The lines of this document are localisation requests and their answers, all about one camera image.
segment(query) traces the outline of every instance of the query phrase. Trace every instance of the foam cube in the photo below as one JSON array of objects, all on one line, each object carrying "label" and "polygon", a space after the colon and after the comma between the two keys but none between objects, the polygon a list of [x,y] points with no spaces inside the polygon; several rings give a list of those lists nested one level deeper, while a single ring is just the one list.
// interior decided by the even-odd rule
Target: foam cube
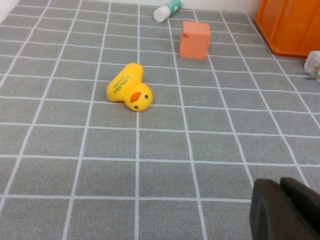
[{"label": "foam cube", "polygon": [[180,58],[205,60],[210,46],[211,32],[208,23],[184,21],[180,37]]}]

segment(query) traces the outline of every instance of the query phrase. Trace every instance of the duck's head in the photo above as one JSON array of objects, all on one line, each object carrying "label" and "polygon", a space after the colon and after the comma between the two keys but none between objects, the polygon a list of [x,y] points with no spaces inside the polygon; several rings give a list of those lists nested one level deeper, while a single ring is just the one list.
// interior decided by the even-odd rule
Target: duck's head
[{"label": "duck's head", "polygon": [[142,112],[150,106],[153,98],[151,89],[144,83],[139,83],[128,91],[124,102],[131,110]]}]

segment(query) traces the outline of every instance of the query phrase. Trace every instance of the plastic bottle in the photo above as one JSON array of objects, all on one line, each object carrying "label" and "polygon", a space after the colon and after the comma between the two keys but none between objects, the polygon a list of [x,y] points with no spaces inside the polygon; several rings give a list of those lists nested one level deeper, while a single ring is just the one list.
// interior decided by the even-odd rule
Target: plastic bottle
[{"label": "plastic bottle", "polygon": [[185,0],[171,0],[166,5],[157,8],[153,13],[154,19],[157,22],[162,23],[176,11],[180,10],[184,4],[184,1]]}]

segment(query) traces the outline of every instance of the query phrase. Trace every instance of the duck's orange beak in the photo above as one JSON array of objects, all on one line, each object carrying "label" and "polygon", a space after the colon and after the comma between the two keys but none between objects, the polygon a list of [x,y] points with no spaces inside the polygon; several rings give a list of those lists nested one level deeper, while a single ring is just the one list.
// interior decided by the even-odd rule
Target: duck's orange beak
[{"label": "duck's orange beak", "polygon": [[134,103],[135,101],[137,101],[140,95],[141,95],[141,92],[135,92],[134,94],[132,94],[130,98],[130,103]]}]

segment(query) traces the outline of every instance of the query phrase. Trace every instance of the green label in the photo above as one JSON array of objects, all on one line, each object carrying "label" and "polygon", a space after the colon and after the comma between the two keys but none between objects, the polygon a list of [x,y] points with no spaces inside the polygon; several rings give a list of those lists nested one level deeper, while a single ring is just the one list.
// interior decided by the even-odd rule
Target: green label
[{"label": "green label", "polygon": [[172,15],[181,9],[182,4],[180,0],[172,0],[171,2],[168,2],[166,6],[170,9],[170,15]]}]

